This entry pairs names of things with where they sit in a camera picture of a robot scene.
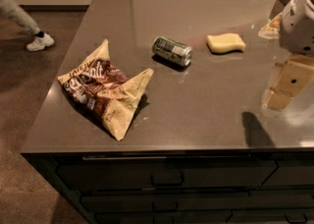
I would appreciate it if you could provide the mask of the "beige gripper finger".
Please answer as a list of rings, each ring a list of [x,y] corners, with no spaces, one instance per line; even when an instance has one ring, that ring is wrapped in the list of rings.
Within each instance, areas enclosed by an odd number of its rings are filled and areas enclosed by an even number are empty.
[[[284,110],[314,80],[314,58],[291,54],[284,63],[276,63],[265,90],[265,106]]]

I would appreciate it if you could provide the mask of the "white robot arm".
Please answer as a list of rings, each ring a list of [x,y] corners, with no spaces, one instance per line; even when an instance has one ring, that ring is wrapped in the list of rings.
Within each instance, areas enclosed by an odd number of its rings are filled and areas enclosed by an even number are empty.
[[[289,0],[269,26],[289,55],[274,66],[263,103],[282,111],[314,78],[314,0]]]

